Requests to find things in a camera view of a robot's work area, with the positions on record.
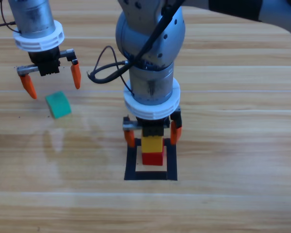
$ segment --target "black square outline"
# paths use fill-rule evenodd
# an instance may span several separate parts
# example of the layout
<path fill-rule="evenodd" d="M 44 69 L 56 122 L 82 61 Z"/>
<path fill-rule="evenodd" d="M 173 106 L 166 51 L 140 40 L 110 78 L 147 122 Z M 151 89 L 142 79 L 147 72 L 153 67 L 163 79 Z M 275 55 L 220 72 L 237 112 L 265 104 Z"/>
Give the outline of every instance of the black square outline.
<path fill-rule="evenodd" d="M 170 144 L 170 138 L 164 139 L 167 156 L 167 171 L 136 171 L 137 147 L 141 146 L 141 139 L 135 138 L 135 147 L 127 146 L 125 181 L 150 181 L 150 180 L 178 180 L 177 149 Z"/>

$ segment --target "wooden table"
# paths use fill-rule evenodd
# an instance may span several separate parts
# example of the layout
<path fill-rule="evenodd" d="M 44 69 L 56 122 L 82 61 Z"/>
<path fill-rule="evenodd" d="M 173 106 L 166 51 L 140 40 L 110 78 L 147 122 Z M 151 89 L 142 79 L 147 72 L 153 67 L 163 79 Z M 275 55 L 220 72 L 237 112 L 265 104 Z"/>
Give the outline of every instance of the wooden table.
<path fill-rule="evenodd" d="M 124 181 L 123 84 L 86 76 L 105 45 L 116 47 L 119 4 L 51 5 L 60 48 L 80 60 L 81 89 L 62 59 L 59 74 L 32 74 L 32 100 L 15 69 L 29 57 L 0 28 L 0 233 L 291 233 L 289 33 L 185 8 L 178 181 Z M 4 12 L 12 21 L 7 1 Z M 101 64 L 110 62 L 108 52 Z M 73 113 L 54 120 L 44 97 L 59 90 Z"/>

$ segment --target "orange gripper fingertip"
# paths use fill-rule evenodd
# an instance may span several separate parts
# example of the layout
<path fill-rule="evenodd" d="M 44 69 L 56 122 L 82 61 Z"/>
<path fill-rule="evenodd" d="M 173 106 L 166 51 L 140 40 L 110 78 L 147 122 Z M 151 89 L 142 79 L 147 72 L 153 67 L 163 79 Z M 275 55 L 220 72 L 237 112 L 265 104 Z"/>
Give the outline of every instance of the orange gripper fingertip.
<path fill-rule="evenodd" d="M 81 71 L 80 71 L 79 63 L 71 66 L 71 72 L 72 72 L 74 85 L 76 89 L 79 89 L 81 87 Z"/>
<path fill-rule="evenodd" d="M 31 78 L 28 74 L 25 76 L 20 76 L 21 83 L 23 84 L 24 89 L 28 92 L 28 94 L 33 98 L 37 99 L 37 93 L 34 89 Z"/>
<path fill-rule="evenodd" d="M 124 137 L 129 147 L 135 147 L 135 136 L 133 130 L 124 131 Z"/>
<path fill-rule="evenodd" d="M 170 132 L 170 144 L 175 145 L 179 141 L 182 133 L 182 127 L 176 128 L 176 123 L 171 122 L 171 132 Z"/>

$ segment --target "white plastic collar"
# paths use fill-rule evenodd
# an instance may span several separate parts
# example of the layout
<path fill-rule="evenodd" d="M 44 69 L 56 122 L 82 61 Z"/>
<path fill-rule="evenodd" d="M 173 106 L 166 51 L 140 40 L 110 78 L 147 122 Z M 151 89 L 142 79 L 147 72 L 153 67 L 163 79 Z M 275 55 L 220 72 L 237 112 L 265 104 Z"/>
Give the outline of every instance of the white plastic collar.
<path fill-rule="evenodd" d="M 173 93 L 164 103 L 158 105 L 144 105 L 137 102 L 128 89 L 124 88 L 124 99 L 127 109 L 136 117 L 145 120 L 158 120 L 170 116 L 179 106 L 180 103 L 180 85 L 174 78 Z"/>
<path fill-rule="evenodd" d="M 54 24 L 55 31 L 52 34 L 42 38 L 24 38 L 21 34 L 13 32 L 16 46 L 27 52 L 42 52 L 59 46 L 65 38 L 64 30 L 60 22 L 54 20 Z"/>

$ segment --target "red block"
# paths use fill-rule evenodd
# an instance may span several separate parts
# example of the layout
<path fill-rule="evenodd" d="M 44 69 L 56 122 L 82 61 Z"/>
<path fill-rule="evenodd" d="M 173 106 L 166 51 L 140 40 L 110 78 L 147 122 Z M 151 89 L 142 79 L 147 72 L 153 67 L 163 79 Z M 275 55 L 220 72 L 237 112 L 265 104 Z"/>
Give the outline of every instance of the red block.
<path fill-rule="evenodd" d="M 163 166 L 164 144 L 162 152 L 157 153 L 142 153 L 142 164 L 152 166 Z"/>

